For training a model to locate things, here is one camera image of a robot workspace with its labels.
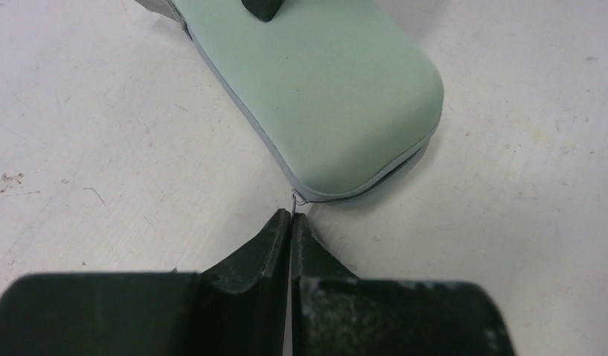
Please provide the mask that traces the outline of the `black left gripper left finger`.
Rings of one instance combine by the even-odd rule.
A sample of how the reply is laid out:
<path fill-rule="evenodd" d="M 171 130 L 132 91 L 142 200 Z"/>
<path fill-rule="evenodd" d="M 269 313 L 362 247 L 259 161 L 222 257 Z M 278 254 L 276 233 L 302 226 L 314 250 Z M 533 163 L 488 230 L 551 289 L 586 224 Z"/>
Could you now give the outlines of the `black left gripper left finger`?
<path fill-rule="evenodd" d="M 0 297 L 0 355 L 281 355 L 291 215 L 204 272 L 29 274 Z"/>

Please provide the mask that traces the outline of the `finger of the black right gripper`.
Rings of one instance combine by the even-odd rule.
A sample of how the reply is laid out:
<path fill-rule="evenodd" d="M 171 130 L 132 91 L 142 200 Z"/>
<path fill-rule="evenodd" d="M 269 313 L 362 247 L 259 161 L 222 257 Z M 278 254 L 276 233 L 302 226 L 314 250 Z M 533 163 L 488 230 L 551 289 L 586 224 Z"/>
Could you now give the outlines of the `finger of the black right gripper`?
<path fill-rule="evenodd" d="M 241 4 L 261 22 L 269 22 L 276 16 L 284 0 L 241 0 Z"/>

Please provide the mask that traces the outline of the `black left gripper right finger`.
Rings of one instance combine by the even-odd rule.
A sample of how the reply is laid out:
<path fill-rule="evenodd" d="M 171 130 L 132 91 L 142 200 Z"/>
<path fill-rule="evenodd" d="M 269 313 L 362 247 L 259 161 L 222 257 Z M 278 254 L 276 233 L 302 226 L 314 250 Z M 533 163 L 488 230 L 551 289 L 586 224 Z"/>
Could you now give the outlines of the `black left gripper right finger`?
<path fill-rule="evenodd" d="M 295 355 L 513 355 L 492 298 L 459 281 L 362 279 L 292 220 Z"/>

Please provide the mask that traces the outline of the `mint green umbrella case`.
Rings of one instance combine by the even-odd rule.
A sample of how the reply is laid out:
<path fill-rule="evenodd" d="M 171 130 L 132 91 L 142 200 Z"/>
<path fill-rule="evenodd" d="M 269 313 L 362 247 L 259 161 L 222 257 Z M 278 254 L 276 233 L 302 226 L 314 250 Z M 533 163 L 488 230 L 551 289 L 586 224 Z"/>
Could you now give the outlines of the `mint green umbrella case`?
<path fill-rule="evenodd" d="M 381 185 L 435 132 L 432 61 L 374 1 L 284 1 L 261 22 L 241 1 L 144 1 L 179 23 L 303 202 Z"/>

